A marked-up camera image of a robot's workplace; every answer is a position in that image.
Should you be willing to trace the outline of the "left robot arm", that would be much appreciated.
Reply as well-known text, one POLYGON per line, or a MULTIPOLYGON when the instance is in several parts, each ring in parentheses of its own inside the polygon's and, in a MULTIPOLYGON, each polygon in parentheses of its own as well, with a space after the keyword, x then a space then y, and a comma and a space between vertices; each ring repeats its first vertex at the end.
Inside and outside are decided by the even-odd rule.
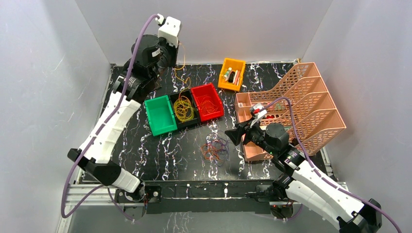
POLYGON ((68 158, 105 186, 115 186, 133 202, 143 200, 145 183, 111 160, 113 148, 148 95, 156 90, 162 72, 176 65, 178 45, 166 38, 145 34, 134 59, 122 67, 113 83, 109 101, 86 141, 70 149, 68 158))

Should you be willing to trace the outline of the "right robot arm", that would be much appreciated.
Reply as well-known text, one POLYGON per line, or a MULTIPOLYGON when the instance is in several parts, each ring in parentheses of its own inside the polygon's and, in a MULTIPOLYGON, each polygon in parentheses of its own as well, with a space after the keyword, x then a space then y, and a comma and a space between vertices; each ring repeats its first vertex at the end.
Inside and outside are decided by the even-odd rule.
POLYGON ((341 233, 376 233, 382 226, 382 216, 364 201, 348 195, 341 185, 329 178, 289 143, 284 126, 271 123, 266 129, 245 121, 224 132, 234 143, 257 145, 273 156, 272 162, 283 172, 266 196, 280 201, 295 200, 331 223, 341 233))

